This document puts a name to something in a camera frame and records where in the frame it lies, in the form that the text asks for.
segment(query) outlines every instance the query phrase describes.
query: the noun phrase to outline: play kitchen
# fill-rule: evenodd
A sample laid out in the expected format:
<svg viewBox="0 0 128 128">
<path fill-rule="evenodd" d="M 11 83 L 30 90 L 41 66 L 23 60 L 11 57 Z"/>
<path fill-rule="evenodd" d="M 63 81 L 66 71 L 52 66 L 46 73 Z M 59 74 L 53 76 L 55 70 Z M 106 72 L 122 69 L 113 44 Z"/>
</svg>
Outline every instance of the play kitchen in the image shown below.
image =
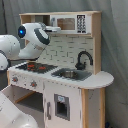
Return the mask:
<svg viewBox="0 0 128 128">
<path fill-rule="evenodd" d="M 9 68 L 3 93 L 39 128 L 104 128 L 105 87 L 114 78 L 101 71 L 101 12 L 20 17 L 21 23 L 43 22 L 61 32 L 50 35 L 37 61 Z"/>
</svg>

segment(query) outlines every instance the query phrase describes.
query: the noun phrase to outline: white robot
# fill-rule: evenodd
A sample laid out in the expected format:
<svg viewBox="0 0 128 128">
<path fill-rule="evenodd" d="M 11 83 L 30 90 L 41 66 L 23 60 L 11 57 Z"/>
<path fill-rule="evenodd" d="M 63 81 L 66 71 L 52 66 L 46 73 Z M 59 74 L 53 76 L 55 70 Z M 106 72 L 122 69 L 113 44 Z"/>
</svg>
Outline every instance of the white robot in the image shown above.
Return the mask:
<svg viewBox="0 0 128 128">
<path fill-rule="evenodd" d="M 9 60 L 38 59 L 45 47 L 50 43 L 46 32 L 60 32 L 60 27 L 45 26 L 43 23 L 26 23 L 19 27 L 18 35 L 29 43 L 20 50 L 20 43 L 12 35 L 0 35 L 0 72 L 8 69 Z"/>
<path fill-rule="evenodd" d="M 43 23 L 26 23 L 19 27 L 18 35 L 29 43 L 20 50 L 17 38 L 12 35 L 0 36 L 0 72 L 7 71 L 10 60 L 35 60 L 50 43 L 46 32 L 60 32 L 59 27 Z M 21 112 L 0 92 L 0 128 L 38 128 L 34 118 Z"/>
</svg>

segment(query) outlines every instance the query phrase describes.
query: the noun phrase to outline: tiled backsplash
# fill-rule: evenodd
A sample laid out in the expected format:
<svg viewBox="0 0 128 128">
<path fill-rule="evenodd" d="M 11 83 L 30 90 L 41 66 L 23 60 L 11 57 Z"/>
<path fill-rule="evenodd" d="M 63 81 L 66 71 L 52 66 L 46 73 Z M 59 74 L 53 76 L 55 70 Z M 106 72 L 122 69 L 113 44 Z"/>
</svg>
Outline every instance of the tiled backsplash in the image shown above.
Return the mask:
<svg viewBox="0 0 128 128">
<path fill-rule="evenodd" d="M 75 67 L 79 52 L 86 50 L 93 56 L 92 38 L 61 35 L 51 36 L 50 40 L 50 44 L 38 59 L 40 63 Z M 88 56 L 82 55 L 81 62 L 86 62 L 87 70 L 93 70 Z"/>
</svg>

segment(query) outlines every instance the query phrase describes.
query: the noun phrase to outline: stovetop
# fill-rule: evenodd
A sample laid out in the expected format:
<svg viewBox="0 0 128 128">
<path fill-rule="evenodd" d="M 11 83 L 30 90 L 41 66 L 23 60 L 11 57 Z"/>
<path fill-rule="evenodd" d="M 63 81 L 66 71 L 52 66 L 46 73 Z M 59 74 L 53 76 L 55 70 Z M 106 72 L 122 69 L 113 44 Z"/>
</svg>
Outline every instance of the stovetop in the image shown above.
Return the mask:
<svg viewBox="0 0 128 128">
<path fill-rule="evenodd" d="M 37 72 L 44 74 L 54 68 L 57 68 L 57 66 L 48 65 L 48 64 L 41 64 L 36 62 L 28 62 L 24 65 L 16 67 L 21 70 L 29 71 L 29 72 Z"/>
</svg>

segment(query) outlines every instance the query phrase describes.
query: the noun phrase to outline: faucet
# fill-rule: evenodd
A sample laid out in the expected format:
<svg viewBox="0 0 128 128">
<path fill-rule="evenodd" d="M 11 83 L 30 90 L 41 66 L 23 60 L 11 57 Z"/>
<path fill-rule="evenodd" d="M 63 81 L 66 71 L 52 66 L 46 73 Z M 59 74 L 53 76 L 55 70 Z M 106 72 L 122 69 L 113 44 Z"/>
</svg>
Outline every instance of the faucet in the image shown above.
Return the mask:
<svg viewBox="0 0 128 128">
<path fill-rule="evenodd" d="M 78 63 L 75 65 L 75 67 L 77 68 L 77 70 L 83 70 L 85 69 L 85 66 L 86 66 L 86 62 L 84 62 L 84 64 L 82 64 L 80 62 L 80 57 L 82 54 L 86 54 L 90 60 L 90 65 L 93 65 L 93 59 L 92 59 L 92 56 L 86 52 L 86 51 L 81 51 L 79 54 L 78 54 Z"/>
</svg>

